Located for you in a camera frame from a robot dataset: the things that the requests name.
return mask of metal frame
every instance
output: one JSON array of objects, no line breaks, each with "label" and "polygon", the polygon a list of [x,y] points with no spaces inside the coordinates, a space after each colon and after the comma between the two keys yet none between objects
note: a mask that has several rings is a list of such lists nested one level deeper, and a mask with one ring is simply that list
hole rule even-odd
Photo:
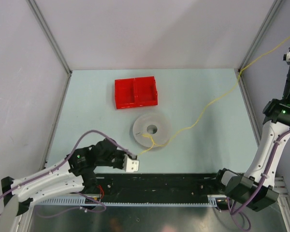
[{"label": "metal frame", "polygon": [[[44,154],[44,161],[41,164],[40,168],[44,168],[45,162],[47,160],[47,156],[49,154],[49,150],[50,147],[52,145],[53,139],[54,139],[54,134],[57,128],[57,124],[58,124],[58,120],[60,117],[60,113],[61,113],[61,109],[63,107],[63,103],[64,103],[64,99],[67,93],[67,89],[69,86],[69,81],[70,81],[70,77],[72,74],[72,71],[69,68],[69,65],[67,63],[67,61],[64,58],[64,55],[62,54],[47,22],[45,21],[43,14],[40,10],[40,8],[38,7],[37,3],[35,2],[35,0],[26,0],[29,7],[31,8],[34,16],[36,17],[39,25],[41,26],[42,31],[44,32],[46,38],[48,39],[51,47],[53,48],[55,54],[57,55],[59,61],[61,62],[61,65],[63,66],[64,70],[66,71],[66,73],[69,75],[68,79],[67,79],[67,83],[65,86],[65,90],[64,93],[62,95],[61,98],[61,102],[60,105],[58,107],[58,112],[57,112],[57,116],[55,118],[55,122],[53,124],[53,128],[52,128],[52,132],[50,134],[49,137],[49,141],[48,141],[48,146],[46,148],[45,154]],[[243,68],[244,66],[246,66],[249,62],[249,60],[251,59],[252,55],[254,54],[254,52],[256,51],[257,47],[259,46],[260,42],[262,41],[264,35],[266,34],[269,26],[271,25],[271,22],[273,21],[274,17],[277,15],[277,12],[279,11],[279,9],[281,8],[283,2],[285,0],[275,0],[275,2],[273,3],[271,9],[269,10],[268,15],[266,16],[262,26],[260,27],[251,47],[249,48],[242,64],[240,68]],[[241,78],[239,80],[239,88],[242,92],[242,96],[243,96],[243,100],[246,106],[246,110],[249,116],[249,120],[251,122],[252,125],[252,129],[256,138],[256,142],[259,145],[260,139],[261,139],[261,131],[260,128],[258,127],[257,121],[256,121],[256,117],[255,117],[255,113],[251,104],[251,100],[249,98],[245,83],[243,81],[243,79]],[[285,225],[287,230],[290,232],[290,198],[288,196],[288,191],[286,189],[286,186],[284,185],[284,181],[282,178],[277,178],[278,184],[277,184],[277,188],[276,191],[280,191],[280,196],[278,199],[278,203],[280,206],[280,210],[283,216],[283,219],[285,221]],[[223,197],[223,196],[209,196],[209,199],[213,199],[214,197]],[[30,219],[33,213],[33,209],[31,208],[28,212],[26,212],[25,214],[17,217],[15,219],[15,224],[14,224],[14,228],[13,228],[13,232],[27,232],[28,228],[29,228],[29,223],[30,223]]]}]

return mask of yellow string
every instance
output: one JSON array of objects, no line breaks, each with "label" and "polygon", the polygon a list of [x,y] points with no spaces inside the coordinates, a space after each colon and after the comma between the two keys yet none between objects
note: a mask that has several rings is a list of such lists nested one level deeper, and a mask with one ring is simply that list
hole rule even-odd
[{"label": "yellow string", "polygon": [[287,40],[289,40],[290,39],[290,36],[289,37],[287,37],[287,38],[285,38],[279,45],[277,45],[275,48],[273,48],[272,50],[270,50],[270,51],[268,51],[268,52],[266,52],[266,53],[264,53],[264,54],[262,54],[261,56],[259,56],[258,58],[256,58],[255,60],[253,60],[252,62],[250,62],[248,65],[246,65],[243,69],[241,69],[240,70],[240,72],[239,72],[239,74],[238,74],[238,76],[237,76],[237,79],[236,79],[236,83],[235,83],[235,85],[228,91],[228,92],[226,92],[226,93],[224,93],[224,94],[222,94],[220,97],[218,97],[218,98],[216,98],[216,99],[214,99],[214,100],[212,100],[210,103],[208,103],[205,107],[204,107],[204,109],[202,110],[202,112],[201,112],[201,114],[200,114],[200,116],[198,117],[198,119],[197,119],[197,121],[192,125],[192,126],[190,126],[190,127],[185,127],[185,128],[182,128],[182,129],[180,129],[178,132],[176,132],[170,139],[169,139],[169,141],[168,142],[166,142],[165,144],[162,144],[162,145],[159,145],[159,144],[156,144],[155,143],[155,141],[154,141],[154,139],[153,139],[153,137],[149,134],[149,133],[145,133],[145,134],[142,134],[142,136],[143,137],[145,137],[145,138],[150,138],[150,140],[151,140],[151,142],[153,143],[152,144],[152,146],[149,148],[149,149],[146,149],[146,150],[144,150],[144,151],[142,151],[139,155],[141,155],[141,154],[143,154],[143,153],[145,153],[145,152],[147,152],[147,151],[149,151],[149,150],[151,150],[154,146],[166,146],[167,144],[169,144],[180,132],[182,132],[182,131],[185,131],[185,130],[188,130],[188,129],[191,129],[191,128],[193,128],[195,125],[197,125],[197,123],[200,121],[200,119],[202,118],[202,116],[203,116],[203,114],[204,114],[204,112],[206,111],[206,109],[211,105],[211,104],[213,104],[213,103],[215,103],[215,102],[217,102],[217,101],[219,101],[220,99],[222,99],[223,97],[225,97],[225,96],[227,96],[229,93],[231,93],[233,90],[235,90],[235,88],[237,87],[237,85],[238,85],[238,81],[239,81],[239,79],[241,78],[241,75],[242,75],[242,72],[244,71],[244,70],[246,70],[247,68],[249,68],[252,64],[254,64],[255,62],[257,62],[259,59],[261,59],[262,57],[264,57],[264,56],[266,56],[266,55],[268,55],[268,54],[270,54],[271,52],[274,52],[276,49],[278,49],[284,42],[286,42]]}]

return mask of red plastic container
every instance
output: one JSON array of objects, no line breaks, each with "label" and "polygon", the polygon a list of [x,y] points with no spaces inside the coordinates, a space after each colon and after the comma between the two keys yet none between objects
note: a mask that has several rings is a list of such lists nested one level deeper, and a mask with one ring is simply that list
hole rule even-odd
[{"label": "red plastic container", "polygon": [[153,76],[115,80],[116,109],[158,105]]}]

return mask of light blue tabletop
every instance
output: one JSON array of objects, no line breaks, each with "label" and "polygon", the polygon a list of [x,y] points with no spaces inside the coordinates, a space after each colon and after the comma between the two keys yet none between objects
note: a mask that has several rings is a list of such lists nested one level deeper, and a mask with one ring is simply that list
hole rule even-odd
[{"label": "light blue tabletop", "polygon": [[[155,76],[158,106],[116,110],[114,80]],[[172,124],[172,134],[191,126],[203,108],[227,92],[236,82],[233,69],[88,70],[73,71],[48,166],[70,153],[78,138],[91,129],[100,130],[134,154],[144,150],[132,135],[142,114],[161,112]],[[79,147],[103,140],[97,134]],[[163,148],[139,156],[138,173],[215,173],[228,168],[245,172],[257,150],[239,87],[211,105],[200,122],[180,133]],[[122,173],[99,167],[97,173]]]}]

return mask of purple cable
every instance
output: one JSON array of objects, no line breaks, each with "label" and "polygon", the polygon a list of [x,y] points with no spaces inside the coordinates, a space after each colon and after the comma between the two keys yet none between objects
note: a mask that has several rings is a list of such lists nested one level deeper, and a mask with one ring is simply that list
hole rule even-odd
[{"label": "purple cable", "polygon": [[[290,134],[290,130],[281,134],[278,138],[277,138],[277,142],[280,142],[286,135]],[[275,153],[277,151],[277,148],[279,146],[279,143],[275,142],[273,148],[272,148],[272,151],[271,151],[271,154],[270,154],[270,157],[269,157],[269,160],[267,161],[267,164],[265,166],[265,170],[264,170],[264,176],[261,177],[260,179],[260,182],[259,182],[259,185],[258,187],[256,188],[256,190],[253,192],[253,194],[248,198],[248,200],[242,204],[238,209],[235,210],[235,204],[233,204],[232,206],[232,211],[231,211],[231,215],[236,215],[238,214],[239,212],[241,212],[254,198],[255,196],[258,194],[258,192],[260,191],[260,189],[262,188],[262,185],[266,179],[266,175],[269,173],[269,170],[271,168],[271,165],[272,165],[272,162],[273,162],[273,159],[274,159],[274,156],[275,156]]]},{"label": "purple cable", "polygon": [[247,229],[244,229],[244,228],[241,227],[240,224],[238,224],[238,222],[235,220],[234,215],[231,214],[231,210],[232,210],[232,208],[235,206],[236,202],[234,202],[234,204],[232,205],[232,207],[230,207],[230,200],[229,200],[229,198],[227,197],[227,204],[228,204],[228,209],[229,209],[229,212],[230,212],[231,218],[232,218],[233,222],[235,223],[235,225],[236,225],[239,229],[241,229],[242,231],[250,231],[250,230],[251,230],[251,222],[250,222],[248,216],[247,216],[245,213],[243,213],[243,212],[239,212],[240,215],[242,215],[243,217],[245,217],[245,218],[247,219],[247,222],[248,222],[248,224],[249,224],[249,227],[248,227]]},{"label": "purple cable", "polygon": [[[85,132],[85,133],[84,133],[84,134],[83,134],[83,135],[82,135],[82,136],[77,140],[75,146],[73,147],[71,153],[67,156],[67,158],[66,158],[66,159],[65,159],[61,164],[59,164],[57,167],[53,168],[53,169],[50,170],[50,171],[51,171],[51,172],[54,172],[54,171],[56,171],[58,168],[62,167],[62,166],[63,166],[63,165],[64,165],[64,164],[65,164],[65,163],[66,163],[66,162],[71,158],[71,156],[73,155],[74,151],[76,150],[77,146],[78,146],[79,143],[82,141],[82,139],[83,139],[86,135],[88,135],[88,134],[90,134],[90,133],[97,133],[97,134],[102,135],[102,136],[105,137],[108,141],[110,141],[112,144],[114,144],[115,146],[117,146],[118,148],[120,148],[121,150],[123,150],[126,154],[130,155],[133,159],[136,158],[136,155],[132,154],[132,153],[129,152],[127,149],[125,149],[125,148],[123,148],[122,146],[120,146],[119,144],[117,144],[113,139],[111,139],[110,137],[108,137],[106,134],[104,134],[104,133],[102,133],[102,132],[100,132],[100,131],[98,131],[98,130],[89,130],[89,131]],[[15,186],[15,187],[11,188],[10,190],[6,191],[4,194],[2,194],[2,195],[0,196],[0,200],[1,200],[3,197],[5,197],[6,195],[8,195],[10,192],[12,192],[12,191],[14,191],[15,189],[17,189],[18,187],[24,186],[24,185],[26,185],[26,184],[28,184],[28,183],[30,183],[30,182],[32,182],[32,181],[35,181],[35,180],[37,180],[37,179],[40,179],[41,177],[44,177],[44,176],[46,176],[46,175],[49,175],[49,173],[43,173],[43,174],[41,174],[41,175],[39,175],[39,176],[36,176],[36,177],[34,177],[34,178],[32,178],[32,179],[26,180],[26,181],[24,181],[23,183],[20,183],[18,186]]]},{"label": "purple cable", "polygon": [[86,209],[86,208],[83,208],[81,206],[76,206],[76,207],[65,209],[65,210],[63,210],[63,211],[61,211],[61,212],[59,212],[57,214],[50,215],[50,216],[43,216],[43,215],[39,214],[38,211],[36,210],[35,211],[36,215],[41,217],[41,218],[49,219],[49,218],[55,218],[55,217],[57,217],[57,216],[59,216],[61,214],[64,214],[64,213],[66,213],[66,212],[68,212],[70,210],[74,210],[74,209],[82,209],[82,210],[84,210],[86,212],[92,212],[92,213],[101,213],[101,212],[104,212],[106,210],[106,205],[103,204],[102,202],[99,202],[99,201],[97,201],[95,199],[92,199],[92,198],[90,198],[90,197],[88,197],[88,196],[86,196],[86,195],[84,195],[84,194],[82,194],[80,192],[75,192],[75,193],[81,195],[82,197],[85,197],[86,199],[88,199],[88,200],[90,200],[90,201],[92,201],[94,203],[97,203],[97,204],[103,206],[103,209],[99,210],[99,211],[96,211],[96,210],[92,210],[92,209]]}]

